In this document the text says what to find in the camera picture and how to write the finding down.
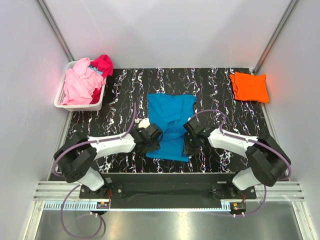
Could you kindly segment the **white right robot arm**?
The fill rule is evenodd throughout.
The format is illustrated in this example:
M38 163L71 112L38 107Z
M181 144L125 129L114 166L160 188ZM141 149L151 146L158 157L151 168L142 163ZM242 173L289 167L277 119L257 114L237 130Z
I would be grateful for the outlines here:
M236 173L227 185L228 195L239 198L249 187L272 187L278 180L291 173L291 160L269 134L244 136L221 128L205 128L195 118L183 125L186 130L184 152L195 154L200 147L211 146L245 157L249 167Z

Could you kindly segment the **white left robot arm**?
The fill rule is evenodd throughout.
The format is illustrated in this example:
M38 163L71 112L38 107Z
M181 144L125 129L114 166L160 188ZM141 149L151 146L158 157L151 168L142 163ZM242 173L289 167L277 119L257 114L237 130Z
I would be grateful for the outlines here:
M94 170L93 162L109 155L143 152L160 149L163 131L154 123L118 135L104 137L82 137L75 135L72 141L64 144L53 155L54 167L67 183L79 183L90 189L97 198L108 193L107 181Z

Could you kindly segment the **blue t shirt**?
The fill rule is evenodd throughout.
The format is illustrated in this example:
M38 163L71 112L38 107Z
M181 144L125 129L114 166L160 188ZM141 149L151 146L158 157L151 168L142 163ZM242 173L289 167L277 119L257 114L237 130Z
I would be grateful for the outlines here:
M184 124L194 115L197 98L193 95L149 94L148 118L163 132L160 149L146 154L148 158L188 162L184 154Z

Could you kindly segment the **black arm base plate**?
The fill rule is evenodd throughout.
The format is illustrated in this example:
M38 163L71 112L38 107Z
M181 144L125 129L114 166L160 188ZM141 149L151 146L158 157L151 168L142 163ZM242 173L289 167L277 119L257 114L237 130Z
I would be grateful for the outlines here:
M232 185L233 173L108 173L102 189L80 189L81 199L111 200L111 209L214 209L221 201L256 199L254 187Z

